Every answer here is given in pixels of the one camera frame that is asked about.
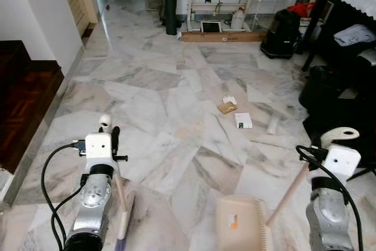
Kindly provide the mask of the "beige long-handled broom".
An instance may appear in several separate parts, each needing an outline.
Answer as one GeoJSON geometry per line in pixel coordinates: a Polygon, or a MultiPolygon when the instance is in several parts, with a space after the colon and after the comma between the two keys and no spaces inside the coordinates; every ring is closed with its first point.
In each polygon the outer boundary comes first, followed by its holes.
{"type": "MultiPolygon", "coordinates": [[[[108,114],[102,115],[99,119],[99,124],[102,132],[109,133],[115,127],[113,126],[111,116],[108,114]]],[[[120,223],[118,225],[115,251],[124,251],[126,247],[126,234],[128,232],[128,226],[130,216],[132,215],[132,206],[135,197],[126,197],[125,179],[120,173],[120,162],[115,162],[115,175],[113,180],[116,185],[116,193],[118,204],[120,208],[120,223]]]]}

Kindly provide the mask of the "white cardboard box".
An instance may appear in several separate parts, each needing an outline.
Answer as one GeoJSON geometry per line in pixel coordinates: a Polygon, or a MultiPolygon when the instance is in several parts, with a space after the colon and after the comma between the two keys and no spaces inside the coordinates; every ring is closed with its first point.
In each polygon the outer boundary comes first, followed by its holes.
{"type": "Polygon", "coordinates": [[[234,114],[234,121],[239,129],[252,129],[253,127],[249,112],[236,112],[234,114]]]}

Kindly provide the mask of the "beige long-handled dustpan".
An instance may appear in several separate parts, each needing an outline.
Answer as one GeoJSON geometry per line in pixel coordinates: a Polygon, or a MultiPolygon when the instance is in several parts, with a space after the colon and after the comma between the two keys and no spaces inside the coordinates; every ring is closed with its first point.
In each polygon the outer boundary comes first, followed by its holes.
{"type": "MultiPolygon", "coordinates": [[[[323,134],[320,148],[328,152],[328,147],[337,140],[354,140],[359,135],[354,128],[333,128],[323,134]]],[[[355,251],[349,234],[350,215],[355,219],[357,246],[364,249],[359,210],[346,184],[309,157],[308,147],[297,146],[296,151],[304,164],[271,216],[266,215],[266,203],[258,198],[229,195],[218,200],[218,251],[273,251],[271,225],[305,179],[311,184],[306,208],[311,251],[355,251]]]]}

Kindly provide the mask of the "black fabric box bag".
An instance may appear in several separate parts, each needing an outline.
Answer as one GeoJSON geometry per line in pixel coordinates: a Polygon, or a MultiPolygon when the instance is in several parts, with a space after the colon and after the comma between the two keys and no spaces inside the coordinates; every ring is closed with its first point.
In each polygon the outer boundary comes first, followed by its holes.
{"type": "Polygon", "coordinates": [[[321,135],[329,130],[348,127],[360,133],[354,140],[339,141],[338,144],[357,150],[361,154],[359,167],[376,169],[375,123],[376,100],[373,93],[364,99],[340,98],[348,82],[329,66],[312,66],[298,101],[308,112],[303,121],[304,130],[311,139],[312,133],[321,135]]]}

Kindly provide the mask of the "white paper tube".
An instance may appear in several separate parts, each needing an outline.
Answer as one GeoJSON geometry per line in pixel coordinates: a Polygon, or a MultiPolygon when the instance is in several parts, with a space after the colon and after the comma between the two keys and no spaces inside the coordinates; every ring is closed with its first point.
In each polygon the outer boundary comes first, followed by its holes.
{"type": "Polygon", "coordinates": [[[266,132],[268,135],[276,135],[277,134],[277,127],[280,122],[280,117],[272,116],[269,120],[266,132]]]}

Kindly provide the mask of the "black folding chair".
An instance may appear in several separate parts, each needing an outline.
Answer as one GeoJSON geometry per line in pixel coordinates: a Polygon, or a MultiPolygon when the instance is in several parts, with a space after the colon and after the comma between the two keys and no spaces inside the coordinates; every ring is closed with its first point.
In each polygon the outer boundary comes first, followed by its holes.
{"type": "Polygon", "coordinates": [[[360,172],[355,173],[354,176],[352,176],[349,179],[359,178],[359,176],[362,176],[362,175],[368,174],[368,173],[376,174],[376,170],[375,169],[363,169],[360,172]]]}

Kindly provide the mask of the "dark wooden stair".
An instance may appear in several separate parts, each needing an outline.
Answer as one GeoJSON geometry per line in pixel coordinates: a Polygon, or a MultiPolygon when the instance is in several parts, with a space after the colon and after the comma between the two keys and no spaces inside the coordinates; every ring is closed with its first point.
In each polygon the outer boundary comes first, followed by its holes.
{"type": "Polygon", "coordinates": [[[33,60],[22,41],[0,41],[0,168],[16,173],[62,84],[54,60],[33,60]]]}

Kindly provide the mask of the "grey plastic container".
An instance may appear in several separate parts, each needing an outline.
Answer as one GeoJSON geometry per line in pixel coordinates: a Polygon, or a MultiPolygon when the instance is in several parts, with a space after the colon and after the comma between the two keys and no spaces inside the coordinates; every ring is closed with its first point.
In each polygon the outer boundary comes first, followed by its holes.
{"type": "Polygon", "coordinates": [[[370,66],[376,65],[376,48],[366,49],[357,55],[361,61],[367,61],[370,66]]]}

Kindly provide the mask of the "white plastic bag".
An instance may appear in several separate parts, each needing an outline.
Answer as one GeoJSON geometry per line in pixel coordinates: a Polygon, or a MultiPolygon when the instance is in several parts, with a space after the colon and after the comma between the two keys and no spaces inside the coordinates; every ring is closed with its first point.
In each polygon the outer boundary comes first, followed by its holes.
{"type": "Polygon", "coordinates": [[[362,24],[355,24],[343,31],[338,31],[333,37],[339,46],[352,46],[359,42],[373,42],[376,40],[375,33],[362,24]]]}

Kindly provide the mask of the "black vacuum cleaner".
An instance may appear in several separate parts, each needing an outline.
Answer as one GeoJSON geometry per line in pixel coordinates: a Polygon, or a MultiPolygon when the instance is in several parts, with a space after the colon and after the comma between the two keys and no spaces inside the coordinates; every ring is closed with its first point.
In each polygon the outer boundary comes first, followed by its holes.
{"type": "Polygon", "coordinates": [[[292,58],[301,38],[299,24],[299,14],[288,9],[276,12],[266,37],[261,42],[261,52],[270,59],[292,58]]]}

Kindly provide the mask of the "red bag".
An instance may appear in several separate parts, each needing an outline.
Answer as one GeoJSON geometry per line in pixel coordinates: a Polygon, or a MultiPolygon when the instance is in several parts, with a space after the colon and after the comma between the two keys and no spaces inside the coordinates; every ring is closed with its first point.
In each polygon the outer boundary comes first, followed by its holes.
{"type": "Polygon", "coordinates": [[[290,10],[300,18],[309,18],[309,12],[311,12],[315,6],[315,3],[297,3],[293,6],[288,6],[287,10],[290,10]]]}

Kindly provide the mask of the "long wooden board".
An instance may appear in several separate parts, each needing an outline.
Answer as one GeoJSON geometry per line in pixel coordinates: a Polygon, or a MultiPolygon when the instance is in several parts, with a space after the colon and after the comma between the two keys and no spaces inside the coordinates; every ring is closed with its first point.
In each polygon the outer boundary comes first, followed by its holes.
{"type": "Polygon", "coordinates": [[[181,32],[183,42],[261,42],[266,32],[181,32]]]}

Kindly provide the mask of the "tall black roll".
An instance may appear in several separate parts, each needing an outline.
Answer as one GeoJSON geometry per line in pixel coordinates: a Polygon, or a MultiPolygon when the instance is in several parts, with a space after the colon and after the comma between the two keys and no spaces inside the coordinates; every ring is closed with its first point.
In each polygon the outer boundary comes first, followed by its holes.
{"type": "Polygon", "coordinates": [[[163,0],[162,23],[167,35],[177,35],[180,21],[176,15],[177,0],[163,0]]]}

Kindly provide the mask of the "white plastic bottle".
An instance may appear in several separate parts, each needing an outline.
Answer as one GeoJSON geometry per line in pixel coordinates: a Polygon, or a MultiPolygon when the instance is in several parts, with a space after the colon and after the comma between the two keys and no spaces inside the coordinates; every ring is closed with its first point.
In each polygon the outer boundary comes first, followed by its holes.
{"type": "Polygon", "coordinates": [[[242,30],[244,26],[244,20],[245,20],[244,9],[239,8],[236,10],[236,12],[234,12],[229,26],[233,30],[242,30]]]}

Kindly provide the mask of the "small white framed tablet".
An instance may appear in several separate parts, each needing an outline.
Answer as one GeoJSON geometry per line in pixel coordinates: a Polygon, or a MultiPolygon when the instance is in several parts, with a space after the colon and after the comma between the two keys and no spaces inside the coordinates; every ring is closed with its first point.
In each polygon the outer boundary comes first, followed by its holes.
{"type": "Polygon", "coordinates": [[[219,33],[222,32],[221,22],[200,22],[202,33],[219,33]]]}

